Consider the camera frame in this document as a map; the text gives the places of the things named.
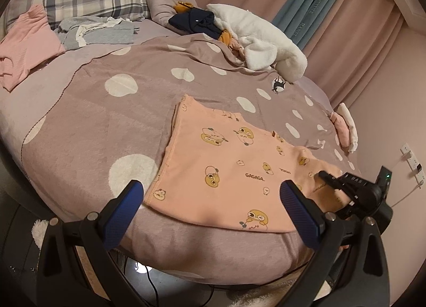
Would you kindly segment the mauve pillow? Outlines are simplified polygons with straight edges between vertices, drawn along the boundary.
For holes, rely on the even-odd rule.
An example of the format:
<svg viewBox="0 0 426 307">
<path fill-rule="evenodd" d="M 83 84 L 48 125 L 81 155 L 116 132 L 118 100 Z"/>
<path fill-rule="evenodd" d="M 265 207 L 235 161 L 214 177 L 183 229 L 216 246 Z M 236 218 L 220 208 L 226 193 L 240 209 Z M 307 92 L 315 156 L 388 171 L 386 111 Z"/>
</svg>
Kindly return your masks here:
<svg viewBox="0 0 426 307">
<path fill-rule="evenodd" d="M 155 23 L 177 34 L 186 35 L 184 31 L 178 30 L 168 22 L 171 17 L 177 14 L 174 7 L 179 2 L 191 3 L 195 7 L 198 6 L 196 0 L 147 0 L 147 5 L 150 11 L 150 17 Z"/>
</svg>

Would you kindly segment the white fluffy garment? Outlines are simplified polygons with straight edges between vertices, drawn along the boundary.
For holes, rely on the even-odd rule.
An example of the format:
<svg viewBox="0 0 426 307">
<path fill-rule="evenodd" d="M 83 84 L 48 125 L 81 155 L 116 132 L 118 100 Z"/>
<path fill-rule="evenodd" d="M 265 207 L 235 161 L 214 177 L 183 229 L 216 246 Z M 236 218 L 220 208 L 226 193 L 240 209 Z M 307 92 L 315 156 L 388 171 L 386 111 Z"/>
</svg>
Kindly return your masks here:
<svg viewBox="0 0 426 307">
<path fill-rule="evenodd" d="M 207 10 L 214 13 L 215 25 L 231 33 L 242 46 L 245 63 L 250 70 L 273 67 L 285 81 L 291 83 L 302 78 L 308 60 L 276 26 L 232 5 L 208 4 Z"/>
</svg>

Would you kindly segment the navy blue garment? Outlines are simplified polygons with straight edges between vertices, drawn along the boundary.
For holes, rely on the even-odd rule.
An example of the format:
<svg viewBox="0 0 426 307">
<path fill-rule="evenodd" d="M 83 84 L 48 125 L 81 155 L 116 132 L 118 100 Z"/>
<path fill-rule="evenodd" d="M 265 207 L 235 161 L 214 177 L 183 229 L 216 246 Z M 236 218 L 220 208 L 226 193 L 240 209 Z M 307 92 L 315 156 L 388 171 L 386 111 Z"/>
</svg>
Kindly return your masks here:
<svg viewBox="0 0 426 307">
<path fill-rule="evenodd" d="M 168 22 L 179 31 L 188 34 L 206 34 L 218 39 L 222 35 L 222 29 L 215 25 L 214 19 L 213 12 L 194 7 L 184 13 L 177 13 Z"/>
</svg>

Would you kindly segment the pink curtain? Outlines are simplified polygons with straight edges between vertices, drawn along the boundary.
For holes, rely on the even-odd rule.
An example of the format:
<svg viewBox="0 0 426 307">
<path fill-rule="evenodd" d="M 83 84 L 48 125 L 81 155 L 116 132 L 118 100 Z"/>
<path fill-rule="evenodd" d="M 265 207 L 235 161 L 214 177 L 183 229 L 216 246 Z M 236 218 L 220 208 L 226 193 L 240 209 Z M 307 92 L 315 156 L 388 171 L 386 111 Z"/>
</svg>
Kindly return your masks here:
<svg viewBox="0 0 426 307">
<path fill-rule="evenodd" d="M 287 0 L 196 0 L 247 9 L 272 23 Z M 337 0 L 304 49 L 305 74 L 333 106 L 351 104 L 381 66 L 403 25 L 394 0 Z"/>
</svg>

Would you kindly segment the mauve polka dot blanket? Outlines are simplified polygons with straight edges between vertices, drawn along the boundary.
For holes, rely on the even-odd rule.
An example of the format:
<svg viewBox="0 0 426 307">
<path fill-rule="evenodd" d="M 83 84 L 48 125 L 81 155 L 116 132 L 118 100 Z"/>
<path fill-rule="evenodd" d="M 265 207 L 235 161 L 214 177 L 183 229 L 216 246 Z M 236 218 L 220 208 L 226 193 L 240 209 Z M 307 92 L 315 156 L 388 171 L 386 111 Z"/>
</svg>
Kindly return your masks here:
<svg viewBox="0 0 426 307">
<path fill-rule="evenodd" d="M 102 209 L 132 179 L 151 184 L 184 95 L 358 173 L 356 157 L 338 145 L 322 90 L 297 84 L 280 90 L 277 79 L 273 70 L 241 67 L 222 43 L 143 21 L 134 45 L 68 51 L 14 90 L 2 90 L 1 138 L 64 221 Z M 166 273 L 217 285 L 263 284 L 310 256 L 295 233 L 207 228 L 146 207 L 138 210 L 121 248 Z"/>
</svg>

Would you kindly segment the grey garment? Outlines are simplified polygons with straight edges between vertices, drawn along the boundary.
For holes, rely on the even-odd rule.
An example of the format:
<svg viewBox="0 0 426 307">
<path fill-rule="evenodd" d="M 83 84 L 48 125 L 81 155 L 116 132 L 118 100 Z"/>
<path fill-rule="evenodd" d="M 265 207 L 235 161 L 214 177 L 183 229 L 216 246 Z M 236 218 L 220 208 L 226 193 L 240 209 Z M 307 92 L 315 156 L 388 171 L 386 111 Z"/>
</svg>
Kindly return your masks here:
<svg viewBox="0 0 426 307">
<path fill-rule="evenodd" d="M 138 32 L 129 19 L 97 16 L 67 18 L 55 30 L 66 50 L 91 44 L 132 44 Z"/>
</svg>

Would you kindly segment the pink white folded cloth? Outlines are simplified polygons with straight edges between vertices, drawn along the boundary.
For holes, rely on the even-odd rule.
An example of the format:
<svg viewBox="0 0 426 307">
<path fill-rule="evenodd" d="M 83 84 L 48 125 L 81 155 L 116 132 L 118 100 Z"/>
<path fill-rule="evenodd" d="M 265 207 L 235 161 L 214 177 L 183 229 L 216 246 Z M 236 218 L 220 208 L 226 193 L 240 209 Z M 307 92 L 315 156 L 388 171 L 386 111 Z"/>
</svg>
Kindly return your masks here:
<svg viewBox="0 0 426 307">
<path fill-rule="evenodd" d="M 337 132 L 337 142 L 340 147 L 349 154 L 354 153 L 358 148 L 358 134 L 355 120 L 346 104 L 340 103 L 337 110 L 331 112 L 329 119 Z"/>
</svg>

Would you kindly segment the peach cartoon print garment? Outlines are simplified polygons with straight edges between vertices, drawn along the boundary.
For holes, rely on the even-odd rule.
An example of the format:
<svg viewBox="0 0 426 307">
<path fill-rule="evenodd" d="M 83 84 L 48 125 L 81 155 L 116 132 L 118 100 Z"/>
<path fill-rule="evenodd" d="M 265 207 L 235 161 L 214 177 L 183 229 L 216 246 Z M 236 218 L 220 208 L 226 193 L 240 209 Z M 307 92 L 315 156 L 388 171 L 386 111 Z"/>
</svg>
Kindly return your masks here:
<svg viewBox="0 0 426 307">
<path fill-rule="evenodd" d="M 144 204 L 185 223 L 288 233 L 294 225 L 280 200 L 283 181 L 293 181 L 325 212 L 349 203 L 344 192 L 326 185 L 321 171 L 336 177 L 342 173 L 307 148 L 290 145 L 238 113 L 207 108 L 184 96 Z"/>
</svg>

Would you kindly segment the pink garment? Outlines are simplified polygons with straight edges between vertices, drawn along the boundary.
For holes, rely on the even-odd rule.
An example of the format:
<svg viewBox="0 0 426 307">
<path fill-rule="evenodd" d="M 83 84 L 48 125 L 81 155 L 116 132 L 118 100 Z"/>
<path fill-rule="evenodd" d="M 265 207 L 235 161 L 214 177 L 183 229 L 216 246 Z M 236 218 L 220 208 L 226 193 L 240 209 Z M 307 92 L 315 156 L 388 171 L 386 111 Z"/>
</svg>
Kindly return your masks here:
<svg viewBox="0 0 426 307">
<path fill-rule="evenodd" d="M 11 92 L 38 65 L 65 52 L 42 5 L 19 16 L 1 41 L 1 86 Z"/>
</svg>

